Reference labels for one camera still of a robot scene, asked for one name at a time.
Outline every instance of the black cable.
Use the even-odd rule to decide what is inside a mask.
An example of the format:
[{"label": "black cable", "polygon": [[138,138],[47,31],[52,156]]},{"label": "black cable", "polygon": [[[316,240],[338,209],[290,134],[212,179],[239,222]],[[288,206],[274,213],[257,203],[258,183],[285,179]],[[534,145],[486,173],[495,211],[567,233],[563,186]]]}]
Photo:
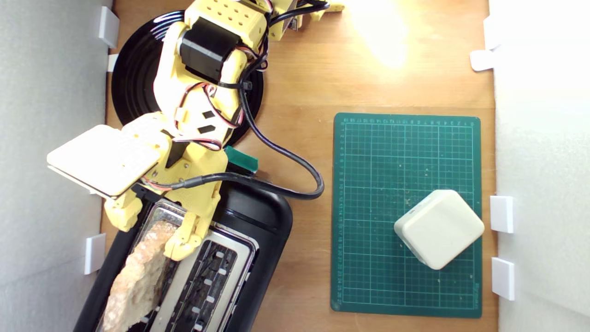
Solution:
[{"label": "black cable", "polygon": [[272,27],[273,25],[275,25],[281,21],[284,21],[285,19],[291,18],[291,17],[295,17],[295,16],[299,16],[299,15],[303,15],[303,14],[311,14],[312,12],[317,12],[317,11],[324,11],[324,10],[330,8],[330,4],[327,3],[326,1],[305,0],[305,2],[307,2],[311,6],[300,7],[300,8],[294,9],[292,11],[284,12],[281,15],[277,15],[270,20],[269,25]]},{"label": "black cable", "polygon": [[269,148],[277,151],[278,153],[295,161],[296,163],[301,165],[303,168],[305,168],[313,176],[313,178],[316,182],[316,189],[314,191],[311,191],[308,193],[302,193],[300,191],[295,191],[295,190],[291,190],[288,188],[280,187],[278,185],[275,185],[275,184],[272,184],[272,183],[269,183],[266,181],[262,181],[257,178],[253,178],[253,177],[249,177],[249,176],[241,175],[241,174],[237,174],[237,173],[231,173],[231,172],[202,175],[202,176],[190,178],[190,179],[187,179],[185,181],[181,181],[181,182],[175,183],[175,184],[158,184],[159,186],[169,187],[172,190],[176,190],[176,189],[181,189],[181,188],[193,188],[193,187],[196,187],[199,185],[203,185],[203,184],[211,183],[211,182],[217,182],[217,181],[232,181],[232,182],[240,183],[243,185],[248,185],[250,187],[256,187],[256,188],[259,188],[259,189],[262,189],[262,190],[265,190],[265,191],[268,191],[271,193],[279,194],[282,196],[296,198],[299,200],[312,200],[312,199],[316,199],[322,195],[322,193],[324,192],[325,184],[324,184],[324,180],[322,178],[321,173],[319,173],[319,171],[313,165],[311,165],[311,163],[309,163],[307,160],[305,160],[304,158],[298,156],[297,154],[275,144],[273,141],[271,141],[266,136],[264,136],[264,134],[262,134],[262,132],[260,132],[260,130],[258,129],[258,126],[256,125],[256,123],[254,121],[254,117],[252,115],[252,112],[250,111],[250,107],[249,107],[248,100],[246,97],[246,91],[244,88],[245,79],[254,70],[261,68],[262,64],[266,62],[266,59],[268,57],[268,29],[269,29],[269,27],[273,24],[276,24],[277,22],[280,22],[284,19],[287,19],[287,18],[290,18],[293,16],[297,16],[297,15],[301,15],[301,14],[308,14],[310,12],[324,10],[329,7],[329,4],[327,2],[323,2],[323,1],[318,1],[318,2],[322,2],[323,4],[321,6],[319,6],[319,4],[315,4],[315,5],[312,5],[311,7],[298,8],[298,9],[295,9],[290,12],[286,12],[284,14],[281,14],[281,15],[271,19],[268,22],[269,24],[266,28],[266,31],[265,31],[264,37],[263,37],[263,47],[264,47],[263,54],[261,54],[258,57],[258,59],[256,59],[255,62],[253,62],[250,66],[248,66],[242,72],[242,75],[240,76],[240,79],[238,80],[238,83],[237,83],[238,97],[240,98],[240,103],[242,105],[244,116],[246,118],[246,121],[250,125],[250,128],[252,129],[252,131],[256,135],[256,137],[260,141],[262,141],[262,143],[266,144]]}]

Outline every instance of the green cutting mat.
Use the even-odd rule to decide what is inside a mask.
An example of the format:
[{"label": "green cutting mat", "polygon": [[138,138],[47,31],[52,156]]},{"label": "green cutting mat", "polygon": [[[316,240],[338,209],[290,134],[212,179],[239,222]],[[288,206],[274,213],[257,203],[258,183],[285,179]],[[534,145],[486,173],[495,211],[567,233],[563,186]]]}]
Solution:
[{"label": "green cutting mat", "polygon": [[481,317],[481,238],[435,271],[394,232],[435,189],[481,217],[479,119],[339,113],[334,130],[332,308]]}]

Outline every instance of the cable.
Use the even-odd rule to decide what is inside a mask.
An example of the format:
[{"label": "cable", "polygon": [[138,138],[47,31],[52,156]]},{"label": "cable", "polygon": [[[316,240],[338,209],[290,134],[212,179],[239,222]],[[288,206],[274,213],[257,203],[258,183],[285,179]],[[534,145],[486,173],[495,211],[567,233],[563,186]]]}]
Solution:
[{"label": "cable", "polygon": [[246,53],[247,56],[250,56],[252,58],[251,60],[248,60],[248,63],[252,63],[256,61],[256,59],[258,58],[258,54],[254,52],[252,48],[249,48],[246,45],[240,45],[236,47],[236,49]]},{"label": "cable", "polygon": [[[226,119],[221,114],[221,111],[219,109],[217,109],[215,107],[215,105],[213,105],[213,102],[211,101],[211,98],[210,98],[210,96],[208,94],[208,91],[207,91],[207,86],[204,86],[203,87],[203,92],[205,93],[205,96],[207,97],[207,100],[209,101],[209,105],[211,106],[211,108],[213,108],[213,114],[215,116],[217,116],[220,120],[222,120],[227,125],[227,127],[230,127],[230,129],[235,129],[235,128],[237,128],[237,127],[239,127],[239,126],[242,125],[242,120],[241,120],[242,119],[242,114],[238,114],[238,122],[237,123],[231,122],[230,120]],[[236,112],[243,112],[243,111],[238,106],[238,109],[234,113],[236,113]]]},{"label": "cable", "polygon": [[284,21],[285,19],[291,18],[291,17],[295,17],[295,16],[299,16],[299,15],[303,15],[303,14],[311,14],[312,12],[317,12],[317,11],[324,11],[324,10],[330,8],[330,4],[326,1],[306,0],[306,2],[308,4],[310,4],[311,6],[300,7],[300,8],[294,9],[292,11],[284,12],[281,15],[275,16],[270,20],[270,26],[272,27],[273,25],[275,25],[281,21]]},{"label": "cable", "polygon": [[322,0],[297,0],[296,8],[299,8],[305,4],[316,5],[318,2],[325,2]]},{"label": "cable", "polygon": [[272,14],[274,12],[273,2],[271,0],[265,0],[265,1],[266,1],[266,5],[268,6],[269,13]]},{"label": "cable", "polygon": [[216,140],[216,139],[211,139],[211,138],[201,138],[201,137],[184,137],[184,136],[178,136],[175,137],[173,139],[174,142],[176,143],[180,143],[180,142],[194,142],[197,143],[198,145],[203,146],[204,148],[208,148],[211,151],[220,151],[223,149],[223,144]]},{"label": "cable", "polygon": [[269,19],[267,17],[268,26],[267,26],[266,31],[264,33],[263,42],[261,43],[263,46],[262,47],[263,51],[261,51],[260,56],[258,56],[258,58],[242,72],[242,75],[240,76],[240,79],[238,80],[238,83],[236,85],[237,85],[237,89],[238,89],[238,97],[240,98],[240,103],[242,105],[241,111],[242,111],[244,117],[246,118],[246,121],[250,125],[250,128],[252,129],[252,131],[256,135],[256,137],[260,141],[262,141],[262,143],[266,144],[269,148],[277,151],[278,153],[295,161],[296,163],[301,165],[303,168],[305,168],[313,176],[313,178],[316,182],[316,189],[311,192],[308,192],[308,193],[303,193],[300,191],[295,191],[292,189],[280,187],[278,185],[275,185],[275,184],[272,184],[272,183],[269,183],[266,181],[262,181],[262,180],[259,180],[259,179],[253,178],[253,177],[249,177],[249,176],[245,176],[245,175],[241,175],[241,174],[237,174],[237,173],[231,173],[231,172],[222,172],[222,173],[216,173],[216,174],[202,175],[202,176],[190,178],[185,181],[178,182],[178,183],[158,184],[158,186],[165,188],[167,190],[168,189],[176,190],[176,189],[181,189],[181,188],[193,188],[193,187],[196,187],[199,185],[203,185],[203,184],[211,183],[211,182],[217,182],[217,181],[232,181],[232,182],[240,183],[243,185],[248,185],[250,187],[259,188],[261,190],[268,191],[268,192],[275,193],[275,194],[279,194],[282,196],[296,198],[299,200],[312,200],[312,199],[316,199],[322,195],[322,193],[324,191],[325,184],[324,184],[324,180],[322,178],[321,173],[319,173],[319,171],[313,165],[311,165],[311,163],[309,163],[307,160],[305,160],[304,158],[298,156],[297,154],[275,144],[273,141],[271,141],[266,136],[264,136],[264,134],[262,134],[262,132],[260,132],[260,130],[258,129],[258,126],[256,125],[256,123],[254,121],[254,117],[252,115],[252,112],[250,111],[248,99],[246,96],[246,91],[244,88],[244,86],[245,86],[244,82],[245,82],[246,78],[253,71],[260,70],[260,69],[264,70],[264,69],[266,69],[266,66],[268,66],[268,63],[266,62],[266,60],[268,57],[268,29],[270,26],[272,26],[273,24],[276,24],[280,21],[283,21],[285,19],[288,19],[290,17],[294,17],[294,16],[298,16],[298,15],[302,15],[302,14],[309,14],[309,13],[315,12],[315,11],[326,10],[326,9],[328,9],[328,7],[330,7],[330,5],[327,2],[323,2],[323,1],[306,0],[306,2],[308,2],[310,4],[312,2],[314,2],[314,3],[312,4],[312,6],[309,6],[309,7],[297,8],[292,11],[285,12],[281,15],[274,17],[273,19]]},{"label": "cable", "polygon": [[150,181],[150,179],[148,179],[147,177],[141,177],[141,182],[147,186],[149,186],[152,189],[155,190],[162,190],[162,191],[170,191],[172,190],[172,188],[170,188],[170,186],[165,185],[165,184],[157,184],[153,181]]},{"label": "cable", "polygon": [[178,121],[176,121],[176,113],[178,112],[178,109],[184,105],[186,97],[192,91],[192,89],[194,89],[196,87],[200,87],[200,86],[206,87],[207,84],[205,84],[204,82],[199,82],[199,83],[195,83],[193,85],[187,86],[185,88],[185,93],[182,95],[182,99],[181,99],[180,103],[178,103],[178,106],[174,109],[174,114],[172,115],[172,122],[174,124],[174,128],[178,129]]}]

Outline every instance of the wooden surface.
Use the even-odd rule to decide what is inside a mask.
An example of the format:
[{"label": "wooden surface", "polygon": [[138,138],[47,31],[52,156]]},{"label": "wooden surface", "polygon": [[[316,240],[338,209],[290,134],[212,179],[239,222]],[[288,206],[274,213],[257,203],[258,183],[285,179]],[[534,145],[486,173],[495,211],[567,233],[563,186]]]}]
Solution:
[{"label": "wooden surface", "polygon": [[[188,6],[187,0],[115,0],[119,46],[149,19]],[[316,165],[326,191],[291,201],[294,225],[253,331],[497,331],[491,292],[489,230],[495,191],[494,98],[491,73],[474,73],[469,52],[483,48],[486,0],[348,0],[346,11],[289,31],[272,43],[265,76],[261,130]],[[117,126],[110,96],[109,124]],[[483,316],[481,319],[336,313],[330,309],[333,118],[338,112],[424,113],[481,118]],[[260,159],[282,185],[312,189],[311,176],[247,135],[237,148]],[[112,239],[114,230],[103,221]]]}]

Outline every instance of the white block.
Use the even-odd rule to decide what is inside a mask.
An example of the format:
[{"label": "white block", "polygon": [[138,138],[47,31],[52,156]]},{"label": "white block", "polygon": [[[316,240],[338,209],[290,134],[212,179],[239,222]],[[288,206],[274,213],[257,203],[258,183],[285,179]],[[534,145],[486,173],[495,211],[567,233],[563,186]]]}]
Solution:
[{"label": "white block", "polygon": [[490,223],[493,230],[514,233],[512,197],[490,196]]},{"label": "white block", "polygon": [[109,65],[107,66],[107,73],[112,73],[114,70],[114,64],[117,62],[119,54],[109,54]]},{"label": "white block", "polygon": [[498,257],[491,258],[491,291],[514,301],[514,263]]},{"label": "white block", "polygon": [[492,51],[471,51],[469,58],[471,60],[471,68],[475,71],[488,70],[494,67],[494,53]]},{"label": "white block", "polygon": [[106,240],[107,235],[105,233],[86,238],[86,263],[84,264],[84,274],[91,274],[103,266]]},{"label": "white block", "polygon": [[477,240],[484,225],[454,190],[435,190],[394,224],[419,261],[439,270]]},{"label": "white block", "polygon": [[501,22],[491,15],[483,20],[483,38],[486,50],[493,50],[502,43],[503,31],[501,26]]},{"label": "white block", "polygon": [[119,38],[119,18],[108,7],[100,10],[99,38],[110,48],[117,47]]}]

